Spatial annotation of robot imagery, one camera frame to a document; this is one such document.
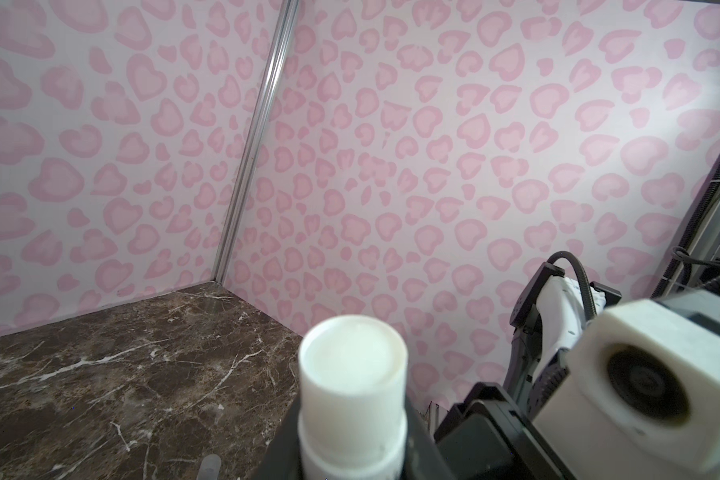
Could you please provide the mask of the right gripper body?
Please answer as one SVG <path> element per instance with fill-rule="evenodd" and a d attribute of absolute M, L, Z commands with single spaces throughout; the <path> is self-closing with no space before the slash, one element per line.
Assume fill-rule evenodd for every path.
<path fill-rule="evenodd" d="M 572 479 L 574 474 L 496 383 L 477 383 L 434 433 L 457 479 Z"/>

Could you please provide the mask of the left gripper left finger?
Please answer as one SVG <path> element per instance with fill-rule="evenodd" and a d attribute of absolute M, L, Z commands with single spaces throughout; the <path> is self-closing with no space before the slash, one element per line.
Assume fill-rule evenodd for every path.
<path fill-rule="evenodd" d="M 301 453 L 298 437 L 299 398 L 291 403 L 270 442 L 253 480 L 301 480 Z"/>

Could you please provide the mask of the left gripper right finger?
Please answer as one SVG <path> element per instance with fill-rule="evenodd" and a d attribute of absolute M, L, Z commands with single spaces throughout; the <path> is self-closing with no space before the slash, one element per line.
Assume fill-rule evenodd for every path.
<path fill-rule="evenodd" d="M 429 435 L 423 417 L 405 399 L 407 434 L 404 443 L 402 480 L 454 480 L 455 476 Z"/>

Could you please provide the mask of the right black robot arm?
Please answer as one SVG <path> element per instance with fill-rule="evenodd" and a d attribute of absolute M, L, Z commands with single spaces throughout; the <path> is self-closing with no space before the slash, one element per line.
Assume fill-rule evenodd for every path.
<path fill-rule="evenodd" d="M 590 281 L 571 252 L 555 252 L 538 267 L 510 315 L 505 380 L 475 384 L 434 433 L 453 478 L 572 478 L 532 420 L 566 379 L 568 353 L 587 324 L 621 298 Z"/>

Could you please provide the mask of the clear glue stick cap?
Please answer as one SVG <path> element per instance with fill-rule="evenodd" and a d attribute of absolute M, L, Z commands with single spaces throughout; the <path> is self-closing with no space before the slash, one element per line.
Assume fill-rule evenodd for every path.
<path fill-rule="evenodd" d="M 200 463 L 196 480 L 217 480 L 219 478 L 222 460 L 217 454 L 205 456 Z"/>

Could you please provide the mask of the white glue stick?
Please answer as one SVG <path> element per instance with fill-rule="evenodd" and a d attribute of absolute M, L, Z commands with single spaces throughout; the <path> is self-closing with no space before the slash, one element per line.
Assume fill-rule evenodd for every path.
<path fill-rule="evenodd" d="M 307 479 L 397 479 L 405 457 L 408 350 L 381 320 L 342 315 L 298 352 L 297 433 Z"/>

